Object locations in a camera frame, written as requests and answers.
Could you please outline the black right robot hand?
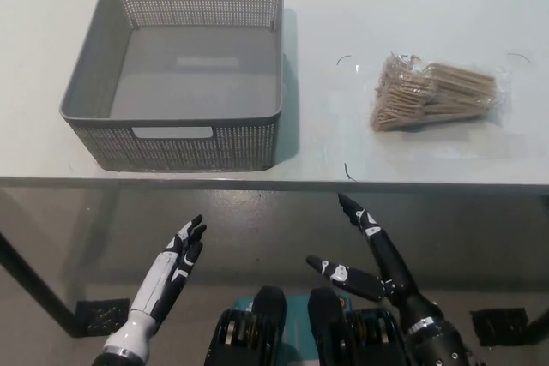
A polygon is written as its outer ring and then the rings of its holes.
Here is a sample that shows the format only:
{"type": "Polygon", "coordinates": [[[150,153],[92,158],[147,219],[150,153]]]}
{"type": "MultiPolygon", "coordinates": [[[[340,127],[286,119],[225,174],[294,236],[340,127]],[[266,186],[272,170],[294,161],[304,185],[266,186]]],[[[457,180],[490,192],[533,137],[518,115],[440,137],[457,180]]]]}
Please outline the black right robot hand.
{"type": "Polygon", "coordinates": [[[365,207],[350,197],[339,193],[338,201],[351,224],[365,237],[380,274],[368,274],[316,255],[307,256],[307,264],[343,291],[374,303],[387,298],[397,308],[401,329],[406,333],[413,334],[422,328],[442,323],[442,310],[420,293],[387,231],[365,207]]]}

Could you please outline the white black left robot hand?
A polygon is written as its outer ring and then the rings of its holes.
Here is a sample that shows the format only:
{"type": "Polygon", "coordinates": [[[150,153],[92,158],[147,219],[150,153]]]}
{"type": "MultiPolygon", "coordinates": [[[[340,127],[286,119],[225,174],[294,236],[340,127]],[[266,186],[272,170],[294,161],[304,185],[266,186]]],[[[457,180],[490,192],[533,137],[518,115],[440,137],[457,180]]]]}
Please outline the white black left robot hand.
{"type": "Polygon", "coordinates": [[[157,255],[131,304],[159,327],[183,290],[202,252],[207,226],[199,214],[184,225],[157,255]]]}

